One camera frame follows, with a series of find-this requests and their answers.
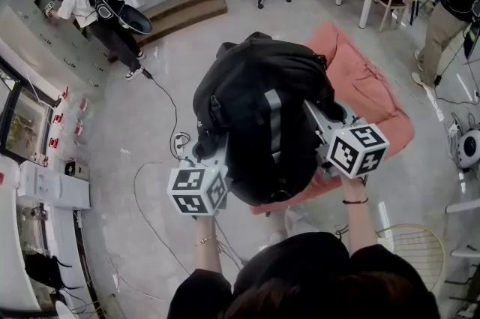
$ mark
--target beige pants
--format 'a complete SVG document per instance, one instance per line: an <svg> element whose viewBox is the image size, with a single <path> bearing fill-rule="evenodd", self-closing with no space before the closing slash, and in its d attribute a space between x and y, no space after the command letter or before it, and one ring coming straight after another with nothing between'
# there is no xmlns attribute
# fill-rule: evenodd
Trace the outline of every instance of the beige pants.
<svg viewBox="0 0 480 319"><path fill-rule="evenodd" d="M450 14L441 3L438 3L428 20L425 47L418 57L424 72L420 74L421 81L433 87L437 75L438 64L442 53L458 32L467 27L468 23Z"/></svg>

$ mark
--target racket strings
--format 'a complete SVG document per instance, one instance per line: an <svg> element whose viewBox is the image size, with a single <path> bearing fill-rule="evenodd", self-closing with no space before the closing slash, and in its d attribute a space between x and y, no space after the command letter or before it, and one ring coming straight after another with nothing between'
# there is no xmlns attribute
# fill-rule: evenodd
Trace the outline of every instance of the racket strings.
<svg viewBox="0 0 480 319"><path fill-rule="evenodd" d="M429 231L418 227L392 227L380 233L391 251L409 262L429 290L440 279L444 264L442 243Z"/></svg>

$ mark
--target person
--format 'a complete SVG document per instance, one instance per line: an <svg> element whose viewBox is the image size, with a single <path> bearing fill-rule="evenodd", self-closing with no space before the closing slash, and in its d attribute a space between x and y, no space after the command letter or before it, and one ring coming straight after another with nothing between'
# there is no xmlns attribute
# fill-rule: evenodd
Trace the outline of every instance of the person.
<svg viewBox="0 0 480 319"><path fill-rule="evenodd" d="M50 17L69 20L75 16L80 28L88 27L91 33L118 59L129 68L125 76L128 81L143 72L139 60L146 56L140 50L133 35L124 29L116 17L103 20L98 18L90 0L63 0L58 11L51 10Z"/></svg>
<svg viewBox="0 0 480 319"><path fill-rule="evenodd" d="M428 20L425 46L415 52L418 70L412 79L419 85L434 87L442 52L472 20L473 0L441 0Z"/></svg>
<svg viewBox="0 0 480 319"><path fill-rule="evenodd" d="M434 295L405 260L377 244L361 180L342 177L349 252L331 233L272 245L221 275L212 217L195 222L195 271L178 287L168 319L440 318Z"/></svg>

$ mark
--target window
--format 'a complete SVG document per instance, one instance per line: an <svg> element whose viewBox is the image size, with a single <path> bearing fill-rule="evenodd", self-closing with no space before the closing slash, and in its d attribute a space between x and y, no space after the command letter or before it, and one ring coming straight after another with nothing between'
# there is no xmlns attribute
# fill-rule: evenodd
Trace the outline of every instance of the window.
<svg viewBox="0 0 480 319"><path fill-rule="evenodd" d="M45 153L53 100L0 58L0 153L19 163Z"/></svg>

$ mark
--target white t-shirt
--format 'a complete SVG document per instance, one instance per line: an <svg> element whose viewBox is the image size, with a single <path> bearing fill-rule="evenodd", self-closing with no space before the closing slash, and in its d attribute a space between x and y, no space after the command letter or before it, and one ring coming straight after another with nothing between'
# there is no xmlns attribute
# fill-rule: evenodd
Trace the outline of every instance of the white t-shirt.
<svg viewBox="0 0 480 319"><path fill-rule="evenodd" d="M62 19L70 19L74 15L80 28L92 24L97 19L97 12L89 0L63 0L58 15Z"/></svg>

